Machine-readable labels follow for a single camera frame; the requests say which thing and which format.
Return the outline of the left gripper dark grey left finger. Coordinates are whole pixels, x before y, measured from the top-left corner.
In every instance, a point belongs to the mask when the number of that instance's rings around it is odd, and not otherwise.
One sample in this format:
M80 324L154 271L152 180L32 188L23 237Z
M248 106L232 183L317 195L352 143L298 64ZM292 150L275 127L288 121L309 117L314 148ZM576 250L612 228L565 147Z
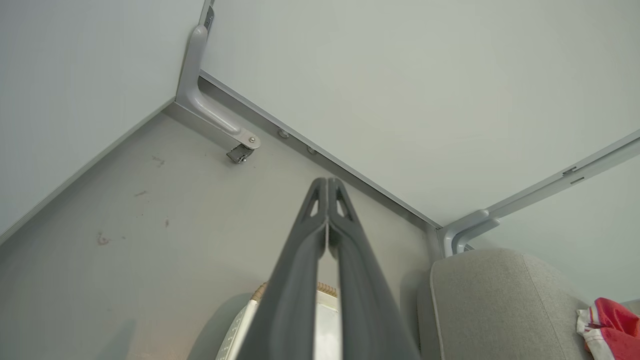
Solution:
M314 360L318 262L326 249L327 178L310 185L237 360Z

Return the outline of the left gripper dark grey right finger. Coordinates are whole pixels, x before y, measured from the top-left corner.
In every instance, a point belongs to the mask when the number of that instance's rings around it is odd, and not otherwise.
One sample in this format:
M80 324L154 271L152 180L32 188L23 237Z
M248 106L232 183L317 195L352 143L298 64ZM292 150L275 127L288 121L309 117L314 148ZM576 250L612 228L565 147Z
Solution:
M342 360L420 360L345 185L329 178L327 191L327 244L338 264Z

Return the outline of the red and white garment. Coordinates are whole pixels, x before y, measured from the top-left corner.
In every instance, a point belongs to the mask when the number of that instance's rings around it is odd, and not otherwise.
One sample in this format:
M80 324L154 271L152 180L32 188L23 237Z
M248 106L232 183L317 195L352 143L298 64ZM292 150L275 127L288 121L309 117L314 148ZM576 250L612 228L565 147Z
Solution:
M640 360L640 316L604 297L576 314L576 333L593 360Z

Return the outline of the grey fabric sofa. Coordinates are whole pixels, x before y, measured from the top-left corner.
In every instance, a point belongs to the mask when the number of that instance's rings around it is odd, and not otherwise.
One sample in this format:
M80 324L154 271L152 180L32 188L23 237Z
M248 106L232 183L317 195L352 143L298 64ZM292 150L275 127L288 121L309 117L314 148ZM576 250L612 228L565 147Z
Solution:
M576 332L588 301L535 256L494 248L437 260L416 295L422 360L594 360Z

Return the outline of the short grey partition foot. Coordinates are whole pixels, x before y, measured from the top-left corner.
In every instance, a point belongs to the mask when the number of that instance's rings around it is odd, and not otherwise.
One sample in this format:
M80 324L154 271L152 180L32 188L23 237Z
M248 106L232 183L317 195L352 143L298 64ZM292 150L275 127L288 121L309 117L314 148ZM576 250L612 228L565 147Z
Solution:
M461 244L463 232L486 223L489 214L487 209L476 210L437 230L436 234L442 256L448 258L462 253L464 251L464 244Z
M457 233L452 239L452 253L453 255L458 255L463 253L466 250L466 246L469 242L486 232L493 230L494 228L500 226L501 222L499 218L489 218L482 223L474 225L471 228L467 228L466 230L462 230Z

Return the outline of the black caster wheel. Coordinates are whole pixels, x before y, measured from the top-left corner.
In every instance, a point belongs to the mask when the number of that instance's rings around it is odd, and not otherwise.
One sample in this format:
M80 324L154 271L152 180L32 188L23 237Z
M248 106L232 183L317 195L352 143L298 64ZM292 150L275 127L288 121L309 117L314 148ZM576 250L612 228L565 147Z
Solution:
M247 161L247 158L252 155L254 152L253 148L249 148L245 144L238 144L235 148L233 148L230 152L226 153L226 156L233 162L234 164L242 164Z

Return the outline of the grey partition foot with plate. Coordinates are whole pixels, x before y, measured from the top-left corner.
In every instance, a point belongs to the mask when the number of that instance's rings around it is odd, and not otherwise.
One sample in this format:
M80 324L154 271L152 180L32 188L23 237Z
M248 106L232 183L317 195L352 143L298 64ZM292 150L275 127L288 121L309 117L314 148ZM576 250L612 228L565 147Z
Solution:
M202 58L208 41L208 30L197 25L190 34L174 102L186 111L231 137L249 150L257 150L261 140L253 132L240 126L218 111L199 89Z

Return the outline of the grey partition base rail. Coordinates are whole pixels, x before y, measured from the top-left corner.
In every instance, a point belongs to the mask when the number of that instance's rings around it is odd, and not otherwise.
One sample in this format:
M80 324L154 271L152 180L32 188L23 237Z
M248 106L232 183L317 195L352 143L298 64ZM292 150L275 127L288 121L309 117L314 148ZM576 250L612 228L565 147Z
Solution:
M420 210L412 207L370 178L359 173L359 171L354 170L338 157L301 135L297 130L286 125L276 116L273 116L268 111L254 104L251 100L240 95L237 91L231 89L205 70L200 71L198 84L204 94L225 105L234 114L241 116L256 127L265 130L270 135L278 137L277 132L279 130L288 133L290 138L293 139L292 143L287 144L290 148L296 150L298 153L302 153L304 157L338 175L345 180L345 182L367 193L372 198L376 198L377 201L383 203L387 208L390 208L397 214L407 213L414 223L427 224L436 230L442 228L441 224L430 219L420 212Z

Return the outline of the grey partition corner post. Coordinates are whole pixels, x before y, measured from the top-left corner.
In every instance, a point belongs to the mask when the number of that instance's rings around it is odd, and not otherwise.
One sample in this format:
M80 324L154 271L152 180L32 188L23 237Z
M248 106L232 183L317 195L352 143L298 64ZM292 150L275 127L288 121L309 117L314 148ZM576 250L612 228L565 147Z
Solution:
M201 16L199 17L199 25L203 25L208 32L211 31L211 25L214 21L214 4L215 0L204 0Z

